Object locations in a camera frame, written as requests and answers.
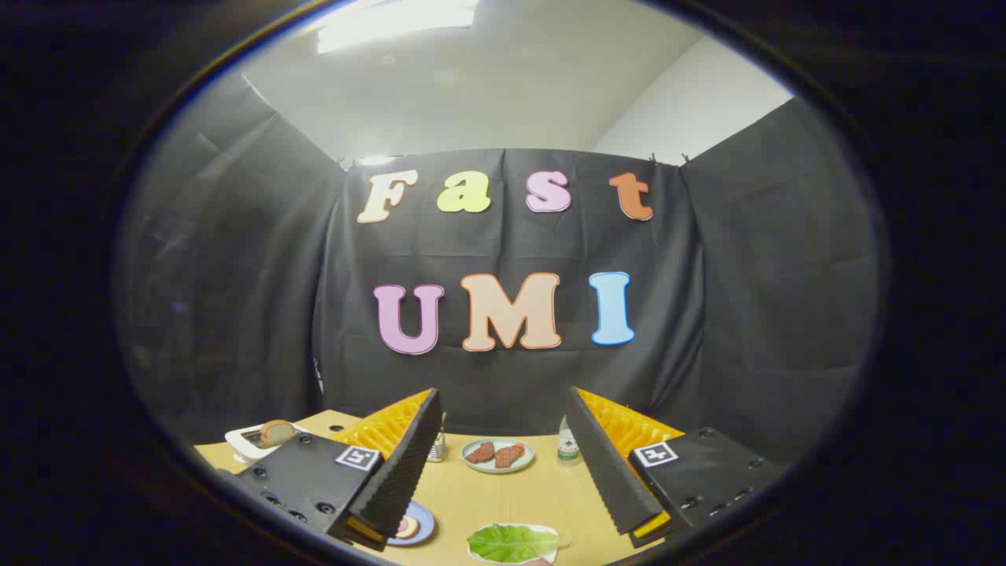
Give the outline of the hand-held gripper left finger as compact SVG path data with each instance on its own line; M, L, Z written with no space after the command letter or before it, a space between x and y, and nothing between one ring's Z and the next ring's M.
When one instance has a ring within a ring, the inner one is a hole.
M298 432L234 474L233 485L288 522L382 551L441 433L439 397L438 389L420 391L331 437Z

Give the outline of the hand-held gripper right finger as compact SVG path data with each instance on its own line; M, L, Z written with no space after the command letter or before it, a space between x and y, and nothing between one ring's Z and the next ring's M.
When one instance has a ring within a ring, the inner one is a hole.
M633 547L718 522L786 471L714 428L682 432L578 387L565 397L590 479Z

